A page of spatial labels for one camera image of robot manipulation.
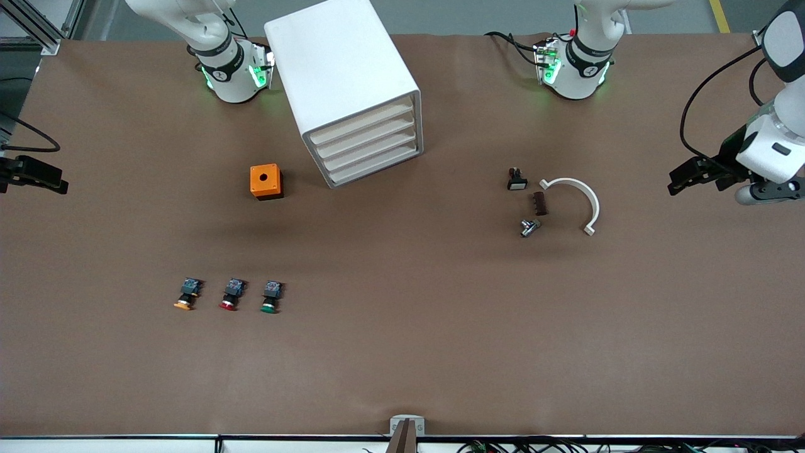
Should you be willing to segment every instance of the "yellow floor line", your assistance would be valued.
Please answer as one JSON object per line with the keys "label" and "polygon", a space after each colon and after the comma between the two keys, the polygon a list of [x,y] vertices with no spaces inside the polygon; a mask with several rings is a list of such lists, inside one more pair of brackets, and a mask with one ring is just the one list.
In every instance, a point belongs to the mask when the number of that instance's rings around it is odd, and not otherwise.
{"label": "yellow floor line", "polygon": [[727,23],[727,16],[724,15],[724,8],[721,7],[721,0],[710,0],[710,7],[712,8],[712,15],[716,16],[718,31],[729,33],[729,24]]}

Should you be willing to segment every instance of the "orange push button box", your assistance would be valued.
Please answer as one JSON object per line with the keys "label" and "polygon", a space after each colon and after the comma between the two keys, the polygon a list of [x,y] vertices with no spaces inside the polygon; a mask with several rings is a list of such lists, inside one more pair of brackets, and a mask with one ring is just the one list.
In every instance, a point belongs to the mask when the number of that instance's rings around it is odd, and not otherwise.
{"label": "orange push button box", "polygon": [[250,172],[251,193],[260,201],[275,200],[285,196],[283,173],[277,164],[257,165]]}

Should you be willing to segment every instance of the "black cable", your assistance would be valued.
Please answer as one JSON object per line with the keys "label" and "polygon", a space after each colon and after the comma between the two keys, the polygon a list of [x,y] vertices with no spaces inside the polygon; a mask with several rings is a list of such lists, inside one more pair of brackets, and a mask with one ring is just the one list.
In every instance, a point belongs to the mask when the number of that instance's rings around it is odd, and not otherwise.
{"label": "black cable", "polygon": [[238,19],[237,15],[235,14],[235,10],[233,10],[232,8],[229,8],[229,12],[232,13],[232,17],[235,18],[235,22],[237,22],[237,26],[241,28],[241,33],[243,34],[243,37],[246,38],[246,39],[249,39],[249,36],[246,34],[246,30],[243,28],[243,25],[241,24],[241,20]]}
{"label": "black cable", "polygon": [[[227,16],[227,15],[226,15],[226,13],[221,13],[221,15],[222,15],[222,16],[224,16],[224,22],[226,22],[226,24],[227,24],[228,26],[230,26],[230,27],[234,27],[234,26],[235,26],[235,22],[234,22],[232,19],[230,19],[230,18],[229,18],[229,16]],[[246,34],[245,34],[245,33],[238,33],[238,32],[236,32],[236,31],[232,31],[231,29],[230,29],[229,31],[230,31],[230,32],[231,32],[233,35],[235,35],[235,36],[241,37],[241,38],[243,38],[243,39],[249,39],[249,37],[248,37],[248,36],[246,36]]]}
{"label": "black cable", "polygon": [[469,447],[470,445],[473,445],[473,443],[472,442],[467,442],[466,444],[464,444],[461,447],[459,447],[458,450],[456,450],[456,453],[461,453],[462,450],[464,450],[466,447]]}
{"label": "black cable", "polygon": [[271,52],[271,46],[268,45],[268,44],[263,44],[263,43],[252,43],[252,44],[254,44],[255,46],[260,46],[260,47],[266,49],[266,53]]}
{"label": "black cable", "polygon": [[758,94],[755,92],[754,89],[754,78],[757,76],[758,71],[760,68],[766,63],[768,60],[764,58],[763,60],[758,61],[754,68],[752,68],[752,73],[749,75],[749,96],[752,97],[752,100],[755,101],[756,104],[759,106],[764,105],[764,102],[760,100]]}
{"label": "black cable", "polygon": [[525,61],[528,61],[529,63],[533,64],[534,66],[539,66],[540,68],[547,68],[548,67],[547,64],[538,63],[538,62],[532,60],[531,58],[529,58],[528,56],[526,56],[525,53],[522,53],[521,49],[527,50],[529,52],[533,52],[534,51],[534,46],[526,46],[525,44],[522,44],[522,43],[519,43],[519,42],[515,41],[514,36],[511,33],[509,33],[509,35],[504,35],[500,31],[490,31],[489,33],[485,33],[484,36],[500,36],[501,38],[505,39],[507,43],[513,45],[514,48],[517,50],[517,53],[519,53],[520,56]]}
{"label": "black cable", "polygon": [[34,81],[30,77],[8,77],[7,79],[0,79],[0,81]]}
{"label": "black cable", "polygon": [[509,453],[509,451],[508,451],[508,450],[506,450],[505,448],[501,447],[501,444],[499,444],[499,443],[490,443],[490,445],[491,445],[492,447],[495,447],[495,448],[497,448],[498,450],[500,450],[500,452],[501,452],[501,453]]}
{"label": "black cable", "polygon": [[587,448],[585,448],[584,446],[582,446],[582,445],[580,445],[578,443],[573,442],[572,440],[564,440],[563,442],[566,443],[567,445],[571,446],[571,448],[579,447],[584,453],[590,453],[587,450]]}
{"label": "black cable", "polygon": [[24,147],[24,146],[11,146],[11,145],[8,145],[8,144],[4,143],[4,144],[0,145],[0,149],[2,149],[3,151],[57,152],[57,151],[59,151],[61,149],[61,146],[54,139],[50,138],[50,135],[45,134],[44,132],[40,131],[39,129],[33,127],[32,125],[30,125],[30,124],[28,124],[26,122],[24,122],[22,119],[19,119],[19,118],[15,117],[13,115],[10,115],[10,114],[8,114],[6,112],[0,111],[0,114],[5,116],[6,118],[9,118],[10,120],[14,121],[15,123],[17,123],[19,125],[27,127],[28,129],[30,129],[31,131],[35,132],[37,135],[39,135],[43,139],[45,139],[48,142],[50,142],[51,145],[53,145],[53,148],[29,148],[29,147]]}
{"label": "black cable", "polygon": [[682,145],[684,145],[684,147],[687,148],[688,151],[692,152],[693,154],[697,155],[698,157],[701,157],[702,159],[705,159],[707,162],[715,165],[716,167],[720,168],[721,170],[727,172],[727,174],[730,174],[730,175],[732,175],[733,172],[729,168],[725,167],[724,165],[719,163],[717,160],[714,160],[712,157],[707,156],[703,152],[700,152],[699,150],[697,150],[696,148],[691,146],[690,143],[687,142],[687,140],[685,139],[685,124],[687,122],[687,112],[690,110],[691,104],[693,104],[693,101],[696,99],[696,96],[699,95],[701,90],[708,83],[710,83],[710,81],[712,79],[716,78],[716,76],[718,76],[719,74],[724,72],[726,69],[729,69],[730,67],[732,67],[733,65],[735,65],[739,61],[744,60],[746,57],[752,55],[753,53],[759,51],[760,49],[761,49],[760,46],[757,46],[757,47],[753,48],[752,50],[744,52],[743,54],[735,57],[729,63],[725,64],[724,66],[721,66],[720,68],[718,68],[714,73],[710,74],[706,79],[704,79],[704,81],[701,84],[699,84],[699,86],[693,92],[693,94],[691,95],[691,98],[687,100],[687,104],[685,104],[685,108],[684,108],[684,110],[682,110],[682,120],[679,122],[679,139],[682,140]]}
{"label": "black cable", "polygon": [[485,33],[484,36],[499,36],[499,37],[505,39],[507,43],[509,43],[509,44],[511,44],[511,45],[513,45],[515,47],[518,47],[518,48],[521,48],[521,49],[527,50],[527,51],[533,51],[534,50],[534,48],[531,47],[531,46],[526,46],[525,44],[522,44],[522,43],[519,43],[519,42],[515,41],[514,36],[511,33],[509,33],[508,35],[504,35],[500,31],[490,31],[489,33]]}
{"label": "black cable", "polygon": [[534,453],[545,453],[545,451],[548,451],[548,450],[550,450],[552,448],[555,448],[556,450],[561,451],[561,453],[567,453],[560,445],[555,444],[555,443],[549,444],[547,447],[543,447],[540,450],[537,450],[535,448],[532,448],[532,449],[534,450]]}
{"label": "black cable", "polygon": [[[573,15],[576,16],[576,26],[573,28],[573,31],[577,33],[579,31],[579,6],[578,5],[573,5]],[[558,39],[558,40],[560,40],[560,41],[562,41],[563,43],[569,43],[569,42],[573,41],[572,37],[570,39],[563,39],[562,35],[560,35],[558,33],[554,33],[553,37]]]}

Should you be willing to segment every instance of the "green led light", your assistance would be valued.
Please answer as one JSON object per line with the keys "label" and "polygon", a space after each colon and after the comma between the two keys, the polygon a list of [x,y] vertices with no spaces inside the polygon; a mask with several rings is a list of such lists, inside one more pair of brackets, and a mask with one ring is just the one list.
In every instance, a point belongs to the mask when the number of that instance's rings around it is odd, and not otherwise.
{"label": "green led light", "polygon": [[265,71],[263,71],[259,67],[255,68],[254,66],[249,66],[249,72],[251,73],[252,78],[254,79],[254,84],[258,88],[266,86],[266,76],[263,75]]}
{"label": "green led light", "polygon": [[550,68],[545,69],[545,83],[548,85],[553,85],[553,82],[556,81],[556,74],[559,74],[559,70],[562,68],[562,60],[557,58],[554,60],[554,64],[551,65]]}
{"label": "green led light", "polygon": [[204,66],[201,67],[201,73],[204,74],[204,78],[207,79],[207,86],[210,89],[214,89],[213,88],[213,83],[209,80],[209,75],[207,74],[207,69],[204,69]]}
{"label": "green led light", "polygon": [[607,63],[606,66],[604,66],[604,68],[601,70],[601,78],[598,79],[598,85],[604,83],[604,80],[606,79],[607,69],[609,69],[609,63]]}

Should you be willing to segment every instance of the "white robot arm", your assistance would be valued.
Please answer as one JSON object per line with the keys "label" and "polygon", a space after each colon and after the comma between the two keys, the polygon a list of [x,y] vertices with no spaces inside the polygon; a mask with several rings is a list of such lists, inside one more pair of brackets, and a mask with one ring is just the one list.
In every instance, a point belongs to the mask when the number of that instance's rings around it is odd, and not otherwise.
{"label": "white robot arm", "polygon": [[250,100],[270,84],[273,54],[262,45],[235,39],[218,16],[235,0],[126,0],[132,10],[175,31],[201,62],[207,85],[223,101]]}
{"label": "white robot arm", "polygon": [[625,30],[621,10],[653,10],[675,0],[572,0],[578,23],[571,39],[548,40],[540,58],[539,80],[559,96],[588,98],[604,82],[610,59]]}
{"label": "white robot arm", "polygon": [[721,145],[715,157],[694,157],[671,172],[671,195],[696,184],[716,182],[719,190],[749,180],[735,197],[757,205],[805,197],[805,0],[789,0],[763,35],[762,50],[785,82],[767,103]]}

